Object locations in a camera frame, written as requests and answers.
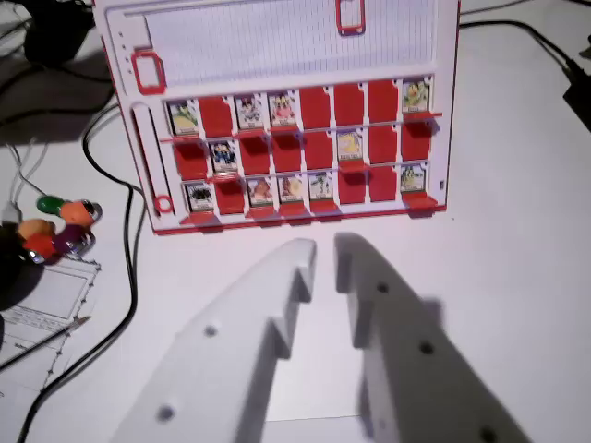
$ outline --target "paper sheet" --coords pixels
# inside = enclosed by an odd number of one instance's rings
[[[359,0],[341,1],[342,24]],[[365,2],[366,30],[343,37],[335,0],[248,1],[146,16],[169,86],[430,62],[434,0]]]
[[[0,363],[70,324],[74,317],[87,316],[93,306],[90,288],[100,268],[94,262],[66,258],[46,266],[30,294],[0,313],[4,318]],[[18,284],[27,283],[31,278],[22,275]],[[39,391],[66,370],[73,352],[72,347],[65,346],[66,340],[49,343],[0,374],[3,442],[17,441],[23,420]]]

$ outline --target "screw hole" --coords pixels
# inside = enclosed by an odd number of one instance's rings
[[[218,333],[218,330],[213,325],[208,325],[205,327],[203,331],[206,337],[215,337]]]
[[[422,341],[421,343],[419,343],[418,349],[424,355],[432,355],[435,352],[435,348],[428,341]]]
[[[485,443],[496,443],[497,433],[488,426],[480,429],[480,439]]]
[[[160,420],[161,422],[168,422],[174,416],[175,416],[175,410],[173,409],[172,406],[170,406],[168,404],[161,406],[160,409],[158,410],[158,414],[157,414],[158,420]]]
[[[376,289],[380,293],[387,293],[390,290],[390,288],[388,287],[388,285],[386,283],[384,283],[383,281],[380,281],[378,283],[378,286],[376,286]]]

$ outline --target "purple bead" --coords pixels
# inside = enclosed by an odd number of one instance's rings
[[[67,224],[64,231],[54,236],[54,248],[60,254],[76,252],[86,244],[86,228],[79,224]]]

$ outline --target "wire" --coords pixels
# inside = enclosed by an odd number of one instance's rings
[[[113,97],[114,90],[110,89],[107,97],[103,102],[100,104],[93,106],[91,108],[42,108],[42,109],[32,109],[29,111],[24,111],[22,113],[12,114],[8,117],[0,117],[0,128],[2,126],[11,125],[13,123],[19,122],[20,120],[25,120],[29,117],[34,117],[37,115],[92,115],[98,113],[102,108],[104,108],[107,103]]]
[[[10,87],[12,87],[14,84],[41,71],[43,71],[43,68],[41,66],[36,65],[29,66],[28,68],[20,71],[18,74],[15,74],[7,81],[5,81],[2,85],[0,85],[0,96],[2,96],[2,94],[4,94],[8,89],[10,89]]]
[[[28,153],[31,150],[31,145],[32,145],[32,140],[31,140],[31,143],[29,144]],[[44,193],[38,186],[36,186],[34,183],[32,183],[32,181],[30,180],[30,177],[35,173],[37,168],[39,168],[39,166],[41,165],[43,158],[45,157],[45,154],[47,153],[47,148],[49,145],[47,143],[45,143],[45,146],[43,147],[43,151],[42,151],[41,155],[39,156],[39,159],[37,159],[35,164],[33,164],[33,167],[30,168],[29,172],[26,175],[23,175],[23,173],[22,173],[22,168],[25,164],[20,161],[20,155],[18,154],[17,148],[15,148],[14,145],[8,145],[7,143],[6,143],[6,146],[10,149],[10,152],[12,153],[12,156],[15,159],[15,163],[17,164],[17,173],[15,174],[12,185],[10,186],[10,196],[11,196],[11,201],[13,202],[13,204],[18,204],[18,198],[20,197],[20,192],[22,191],[23,185],[25,183],[28,184],[33,189],[35,189],[38,193],[46,196],[47,195],[46,193]],[[20,177],[21,182],[20,182],[20,185],[17,188],[16,192],[14,192],[14,184],[16,183],[17,177]]]
[[[583,6],[591,6],[591,1],[589,0],[566,0],[567,2],[577,3]]]
[[[131,303],[129,305],[129,309],[127,311],[126,316],[121,320],[121,322],[106,336],[102,339],[97,345],[95,345],[91,350],[85,353],[82,357],[80,357],[71,367],[69,367],[61,376],[57,377],[53,382],[51,382],[47,387],[42,389],[39,393],[33,404],[31,405],[29,412],[27,413],[27,417],[25,418],[24,425],[20,431],[20,436],[18,437],[18,443],[24,443],[27,438],[27,434],[29,433],[30,426],[32,421],[35,417],[35,414],[39,411],[39,408],[42,404],[58,389],[64,386],[69,380],[73,377],[77,376],[84,368],[88,367],[86,364],[93,361],[97,355],[104,352],[111,344],[113,344],[116,339],[121,335],[121,333],[127,328],[133,317],[135,316],[137,307],[138,307],[138,275],[137,275],[137,259],[138,259],[138,246],[139,246],[139,235],[141,230],[138,229],[136,231],[135,240],[134,240],[134,251],[133,256],[130,251],[129,246],[129,216],[131,211],[131,205],[133,203],[133,193],[137,191],[141,194],[141,190],[130,183],[121,180],[108,172],[106,172],[93,158],[90,154],[90,140],[94,135],[93,129],[101,122],[103,117],[109,114],[113,109],[115,109],[117,105],[112,105],[102,111],[97,117],[92,121],[88,129],[85,131],[84,136],[82,138],[82,150],[84,151],[84,155],[86,159],[89,161],[90,165],[98,171],[100,174],[107,177],[109,180],[118,183],[121,186],[127,188],[127,203],[126,203],[126,210],[124,216],[124,224],[123,224],[123,248],[125,252],[126,258],[126,266],[127,266],[127,277],[129,280],[129,290],[131,294]],[[145,216],[145,200],[144,200],[144,207],[142,209],[142,213],[140,216],[139,222],[142,223]]]
[[[461,16],[468,16],[470,14],[480,14],[482,12],[496,11],[498,9],[504,9],[505,7],[510,7],[510,6],[517,6],[517,5],[521,5],[522,3],[527,3],[527,2],[531,2],[531,1],[532,0],[513,0],[512,2],[505,3],[503,5],[485,6],[485,7],[479,7],[477,9],[468,9],[467,11],[461,11],[460,15]]]
[[[573,80],[573,76],[581,76],[585,74],[585,71],[576,64],[576,62],[569,57],[567,53],[565,53],[559,46],[557,46],[554,42],[548,39],[548,37],[541,34],[538,30],[533,28],[532,26],[524,23],[523,21],[516,21],[516,20],[479,20],[479,21],[467,21],[460,23],[460,29],[465,30],[468,28],[478,28],[481,26],[496,26],[496,25],[506,25],[506,26],[514,26],[521,30],[525,30],[529,35],[531,35],[534,40],[546,51],[550,54],[550,56],[560,65],[564,74],[569,78],[569,80]],[[556,57],[556,55],[564,60],[564,64]]]
[[[564,61],[572,60],[571,57],[568,56],[561,48],[559,48],[555,43],[551,42],[548,37],[541,34],[538,30],[534,27],[524,23],[523,21],[516,21],[516,20],[479,20],[479,21],[468,21],[460,23],[460,29],[467,29],[467,28],[477,28],[480,26],[494,26],[494,25],[507,25],[507,26],[515,26],[521,30],[525,30],[529,32],[531,35],[534,36],[538,43],[544,43],[548,47],[550,47],[556,54],[558,54]]]
[[[56,71],[63,72],[64,74],[69,74],[70,76],[73,76],[73,77],[84,79],[84,80],[96,81],[97,83],[109,83],[109,84],[111,84],[111,79],[110,78],[98,78],[98,77],[88,76],[86,74],[81,74],[79,72],[72,71],[72,70],[68,69],[67,67],[59,66],[59,67],[54,67],[52,69],[54,69]]]

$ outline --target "black cable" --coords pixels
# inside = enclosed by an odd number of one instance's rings
[[[482,12],[496,11],[499,9],[504,9],[505,7],[517,6],[517,5],[521,5],[522,3],[531,2],[531,1],[532,0],[513,0],[512,2],[505,3],[503,5],[485,6],[485,7],[479,7],[477,9],[468,9],[467,11],[461,11],[460,15],[461,16],[468,16],[470,14],[480,14]]]
[[[47,387],[42,389],[39,393],[33,404],[31,405],[29,412],[27,413],[27,417],[25,418],[25,422],[21,428],[20,436],[18,437],[18,443],[24,443],[27,438],[27,434],[29,433],[30,426],[32,424],[33,419],[35,418],[35,414],[39,411],[39,408],[42,404],[58,389],[60,389],[65,383],[67,383],[72,377],[75,377],[80,371],[75,372],[79,367],[88,363],[93,357],[96,357],[98,353],[104,352],[111,344],[113,344],[116,339],[123,333],[123,331],[127,328],[133,317],[135,316],[136,309],[138,306],[138,280],[137,280],[137,257],[138,257],[138,244],[139,244],[139,234],[141,232],[140,229],[136,232],[135,240],[134,240],[134,252],[133,257],[130,251],[129,246],[129,216],[131,212],[131,205],[133,202],[133,193],[134,191],[140,192],[141,190],[130,183],[121,180],[112,174],[106,172],[91,156],[90,154],[90,138],[92,135],[92,130],[101,122],[103,117],[115,109],[118,105],[114,104],[109,106],[105,110],[103,110],[90,124],[89,128],[85,131],[84,136],[82,138],[82,149],[84,151],[84,155],[86,156],[87,160],[89,161],[90,165],[98,171],[100,174],[107,177],[109,180],[112,180],[118,183],[121,186],[125,186],[127,188],[127,203],[126,203],[126,211],[124,217],[124,225],[123,225],[123,248],[125,252],[126,258],[126,266],[127,266],[127,277],[129,280],[129,290],[131,292],[131,303],[129,305],[129,309],[127,311],[126,316],[121,320],[121,322],[104,338],[102,339],[96,346],[94,346],[90,351],[85,353],[82,357],[80,357],[76,363],[74,363],[71,367],[69,367],[61,376],[57,377],[53,382],[51,382]],[[144,202],[144,210],[140,216],[140,223],[143,222],[143,217],[145,214],[145,202]]]
[[[564,61],[571,60],[571,57],[568,56],[561,48],[559,48],[555,43],[551,42],[548,37],[545,37],[541,34],[538,30],[534,27],[524,23],[523,21],[516,21],[516,20],[479,20],[479,21],[467,21],[460,23],[460,29],[467,29],[467,28],[478,28],[480,26],[495,26],[495,25],[507,25],[507,26],[515,26],[521,30],[525,30],[529,32],[531,35],[534,36],[535,40],[538,43],[544,43],[549,46],[556,54],[558,54]]]
[[[102,108],[104,108],[107,103],[113,97],[113,90],[109,90],[109,93],[106,99],[101,102],[100,104],[93,106],[91,108],[83,108],[83,109],[67,109],[67,108],[44,108],[44,109],[32,109],[29,111],[24,111],[22,113],[12,114],[8,117],[0,117],[0,128],[2,126],[7,126],[12,123],[16,123],[20,120],[24,120],[29,117],[34,117],[36,115],[90,115],[98,113]]]
[[[10,87],[12,87],[15,83],[20,82],[21,80],[32,76],[33,74],[37,74],[38,72],[43,71],[41,66],[29,66],[28,68],[20,71],[18,74],[15,74],[7,81],[5,81],[2,85],[0,85],[0,96],[4,94]]]
[[[72,70],[68,69],[67,67],[59,66],[59,67],[53,67],[52,69],[54,69],[56,71],[63,72],[64,74],[69,74],[70,76],[73,76],[73,77],[82,78],[84,80],[96,81],[98,83],[111,84],[110,78],[99,78],[99,77],[94,77],[94,76],[88,76],[86,74],[81,74],[79,72],[72,71]]]
[[[524,23],[523,21],[516,21],[516,20],[479,20],[479,21],[468,21],[460,23],[460,29],[465,30],[468,28],[478,28],[481,26],[495,26],[495,25],[506,25],[506,26],[515,26],[521,30],[525,30],[529,35],[531,35],[534,40],[542,46],[545,50],[551,49],[556,53],[557,56],[564,60],[566,66],[560,63],[562,67],[562,71],[564,74],[569,78],[571,82],[580,79],[586,78],[585,71],[571,58],[567,53],[565,53],[556,43],[552,42],[548,37],[541,34],[538,30],[534,27]]]
[[[567,2],[571,3],[578,3],[579,5],[583,6],[591,6],[591,1],[589,0],[566,0]]]

